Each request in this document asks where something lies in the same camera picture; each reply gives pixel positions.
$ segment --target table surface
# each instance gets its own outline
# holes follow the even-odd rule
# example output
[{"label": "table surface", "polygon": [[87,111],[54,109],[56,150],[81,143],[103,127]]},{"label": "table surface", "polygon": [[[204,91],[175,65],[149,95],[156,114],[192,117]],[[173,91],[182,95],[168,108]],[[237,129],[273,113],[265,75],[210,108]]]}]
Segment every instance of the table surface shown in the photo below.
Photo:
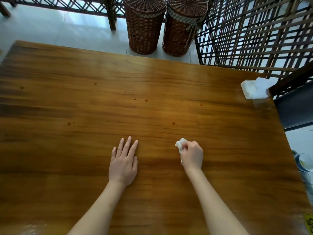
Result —
[{"label": "table surface", "polygon": [[0,234],[66,234],[108,182],[112,148],[139,140],[138,174],[109,234],[208,234],[175,142],[248,232],[308,234],[310,206],[261,74],[16,42],[0,67]]}]

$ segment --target finger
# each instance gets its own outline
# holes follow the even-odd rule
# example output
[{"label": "finger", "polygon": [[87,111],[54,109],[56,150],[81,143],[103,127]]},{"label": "finger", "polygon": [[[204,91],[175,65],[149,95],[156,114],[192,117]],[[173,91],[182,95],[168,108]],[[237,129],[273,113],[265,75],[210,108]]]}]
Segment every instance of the finger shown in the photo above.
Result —
[{"label": "finger", "polygon": [[116,147],[113,148],[112,153],[111,153],[111,162],[115,159],[116,156]]},{"label": "finger", "polygon": [[134,144],[131,146],[131,149],[129,149],[127,158],[129,158],[130,160],[133,160],[134,158],[137,145],[138,145],[138,140],[135,140]]},{"label": "finger", "polygon": [[128,153],[130,144],[131,144],[131,136],[128,137],[128,139],[124,145],[121,157],[127,157],[127,153]]},{"label": "finger", "polygon": [[138,170],[138,159],[137,159],[137,157],[134,157],[134,160],[133,160],[133,171],[135,171],[137,173],[137,170]]},{"label": "finger", "polygon": [[119,158],[120,155],[122,154],[122,150],[123,150],[123,145],[124,145],[124,139],[122,138],[119,142],[119,146],[117,149],[117,153],[116,153],[116,157]]}]

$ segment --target chair leg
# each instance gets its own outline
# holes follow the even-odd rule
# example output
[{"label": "chair leg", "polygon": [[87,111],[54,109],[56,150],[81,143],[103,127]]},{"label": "chair leg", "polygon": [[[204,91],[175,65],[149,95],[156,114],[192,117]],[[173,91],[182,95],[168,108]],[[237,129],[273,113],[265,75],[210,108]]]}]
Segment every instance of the chair leg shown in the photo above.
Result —
[{"label": "chair leg", "polygon": [[6,17],[10,17],[11,13],[7,10],[7,8],[0,2],[0,13]]},{"label": "chair leg", "polygon": [[7,0],[8,3],[11,4],[11,6],[16,7],[16,1],[15,0]]}]

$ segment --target crumpled tissue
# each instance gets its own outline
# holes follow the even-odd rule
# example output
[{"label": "crumpled tissue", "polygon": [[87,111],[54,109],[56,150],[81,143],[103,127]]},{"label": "crumpled tissue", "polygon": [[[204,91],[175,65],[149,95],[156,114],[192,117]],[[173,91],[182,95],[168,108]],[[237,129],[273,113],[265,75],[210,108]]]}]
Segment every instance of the crumpled tissue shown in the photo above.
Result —
[{"label": "crumpled tissue", "polygon": [[179,141],[175,143],[175,146],[178,147],[179,155],[180,155],[180,161],[182,162],[182,152],[184,151],[182,148],[182,144],[188,142],[188,140],[181,138]]},{"label": "crumpled tissue", "polygon": [[266,90],[275,83],[275,80],[258,77],[256,80],[245,80],[240,85],[246,99],[264,99],[268,98]]}]

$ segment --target woven basket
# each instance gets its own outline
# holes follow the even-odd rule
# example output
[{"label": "woven basket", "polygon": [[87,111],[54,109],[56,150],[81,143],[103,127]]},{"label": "woven basket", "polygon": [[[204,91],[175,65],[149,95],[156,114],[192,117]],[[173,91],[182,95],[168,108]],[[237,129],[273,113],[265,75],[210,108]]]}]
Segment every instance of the woven basket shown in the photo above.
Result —
[{"label": "woven basket", "polygon": [[129,46],[141,55],[156,50],[166,0],[123,0]]},{"label": "woven basket", "polygon": [[206,0],[168,0],[164,51],[174,57],[185,55],[207,11]]}]

